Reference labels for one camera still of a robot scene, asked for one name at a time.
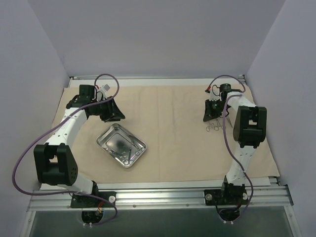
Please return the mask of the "surgical forceps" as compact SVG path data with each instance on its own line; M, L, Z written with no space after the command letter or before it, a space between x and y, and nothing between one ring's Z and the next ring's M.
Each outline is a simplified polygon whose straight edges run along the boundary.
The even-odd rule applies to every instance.
M223 125L221 124L221 121L216 118L214 120L208 121L205 129L207 132L210 132L211 130L219 131L220 129L223 129Z

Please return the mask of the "steel instrument tray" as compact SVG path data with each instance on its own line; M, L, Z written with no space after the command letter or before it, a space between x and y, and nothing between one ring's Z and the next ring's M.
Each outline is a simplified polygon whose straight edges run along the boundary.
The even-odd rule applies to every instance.
M113 123L96 139L96 143L98 144L98 146L105 152L107 148L112 149L116 152L127 152L131 142L144 143L146 145L146 143L143 142L140 138L135 136L133 133L131 133L129 130L118 123ZM124 168L131 167L125 167L122 161L119 161L117 159L115 160Z

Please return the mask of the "surgical scissors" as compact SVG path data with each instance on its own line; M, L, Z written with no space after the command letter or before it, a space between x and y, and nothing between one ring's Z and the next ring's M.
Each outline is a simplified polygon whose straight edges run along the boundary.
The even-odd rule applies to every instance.
M128 153L126 152L116 152L112 149L106 149L106 152L112 156L113 158L119 160L119 161L122 161L124 162L125 160L128 160Z

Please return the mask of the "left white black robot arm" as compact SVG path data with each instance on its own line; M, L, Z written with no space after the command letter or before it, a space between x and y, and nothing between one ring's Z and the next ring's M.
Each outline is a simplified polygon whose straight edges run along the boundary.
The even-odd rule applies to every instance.
M60 127L43 145L34 148L39 182L82 194L81 200L88 207L96 206L100 195L96 183L79 174L71 147L90 116L97 116L103 122L125 119L114 98L107 96L109 89L107 84L81 85L79 94L66 105Z

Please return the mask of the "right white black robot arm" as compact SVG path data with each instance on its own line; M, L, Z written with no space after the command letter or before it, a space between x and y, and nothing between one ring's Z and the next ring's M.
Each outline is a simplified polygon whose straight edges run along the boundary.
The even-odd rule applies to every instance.
M267 109L250 102L240 89L233 89L230 84L219 86L219 94L210 94L205 100L203 122L215 119L225 119L228 109L236 112L233 126L233 139L236 149L233 153L228 145L227 135L224 133L224 141L229 154L233 158L230 170L225 176L224 183L227 187L219 192L219 198L223 203L232 203L237 198L237 192L233 187L242 187L246 182L246 172L251 158L256 149L266 138Z

